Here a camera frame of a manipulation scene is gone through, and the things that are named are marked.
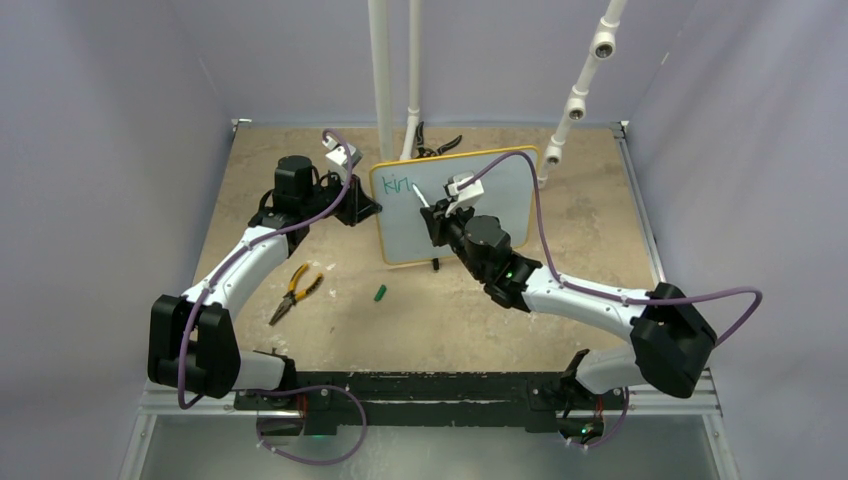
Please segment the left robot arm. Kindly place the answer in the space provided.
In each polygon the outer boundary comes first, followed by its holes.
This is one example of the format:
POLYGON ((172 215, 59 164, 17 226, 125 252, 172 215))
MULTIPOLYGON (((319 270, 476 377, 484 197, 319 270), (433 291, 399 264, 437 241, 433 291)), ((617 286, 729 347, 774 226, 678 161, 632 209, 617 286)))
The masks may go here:
POLYGON ((295 402, 293 359, 241 349, 234 322, 266 277, 295 252, 312 223, 335 217, 355 226, 381 211, 353 171, 361 158, 353 147, 338 146, 325 157, 324 175, 306 156, 278 161, 273 188, 261 197, 233 250, 184 293, 163 294, 153 303, 147 358, 151 382, 216 399, 259 390, 275 409, 295 402))

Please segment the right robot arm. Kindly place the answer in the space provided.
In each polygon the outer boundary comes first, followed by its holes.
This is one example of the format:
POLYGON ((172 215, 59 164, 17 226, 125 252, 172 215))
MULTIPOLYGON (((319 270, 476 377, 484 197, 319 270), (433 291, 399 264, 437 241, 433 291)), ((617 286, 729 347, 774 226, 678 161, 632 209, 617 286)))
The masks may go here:
POLYGON ((576 320, 624 345, 575 356, 561 381, 564 399, 584 407, 617 387, 648 384, 689 398, 717 345, 717 335, 674 285, 623 289, 553 271, 517 253, 499 220, 448 203, 420 208, 433 245, 447 246, 499 306, 576 320))

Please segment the green marker cap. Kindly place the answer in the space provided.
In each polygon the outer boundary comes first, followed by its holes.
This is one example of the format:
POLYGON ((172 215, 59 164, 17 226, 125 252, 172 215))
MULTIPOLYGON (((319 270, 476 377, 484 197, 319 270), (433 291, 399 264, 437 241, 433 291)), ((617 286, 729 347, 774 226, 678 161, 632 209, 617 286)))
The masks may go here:
POLYGON ((374 301, 375 301, 375 302, 380 302, 380 301, 383 299, 383 297, 384 297, 384 295, 385 295, 386 291, 387 291, 387 286, 386 286, 386 285, 381 285, 381 286, 378 288, 377 292, 375 293, 374 301))

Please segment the yellow framed whiteboard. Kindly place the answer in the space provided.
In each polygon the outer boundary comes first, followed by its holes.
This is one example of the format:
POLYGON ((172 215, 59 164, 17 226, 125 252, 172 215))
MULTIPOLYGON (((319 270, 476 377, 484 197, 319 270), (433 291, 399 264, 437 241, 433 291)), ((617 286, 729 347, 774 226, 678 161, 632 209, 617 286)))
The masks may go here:
POLYGON ((538 150, 530 145, 380 163, 371 168, 372 197, 381 206, 377 228, 383 261, 391 266, 451 258, 448 246, 435 247, 420 214, 424 206, 448 201, 452 213, 472 207, 477 215, 499 219, 520 247, 535 215, 538 150))

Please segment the white green marker pen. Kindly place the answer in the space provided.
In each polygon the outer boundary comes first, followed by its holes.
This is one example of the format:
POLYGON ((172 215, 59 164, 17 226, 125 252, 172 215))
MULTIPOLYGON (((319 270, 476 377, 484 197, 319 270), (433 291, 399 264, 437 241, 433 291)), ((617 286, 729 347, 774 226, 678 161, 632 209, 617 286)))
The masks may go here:
POLYGON ((415 183, 413 183, 413 184, 411 185, 411 189, 412 189, 412 191, 414 192, 414 194, 415 194, 416 198, 417 198, 417 199, 419 200, 419 202, 421 203, 422 207, 423 207, 423 208, 428 208, 428 207, 429 207, 429 203, 428 203, 427 199, 425 198, 425 196, 423 195, 423 193, 421 192, 421 190, 419 189, 419 187, 418 187, 415 183))

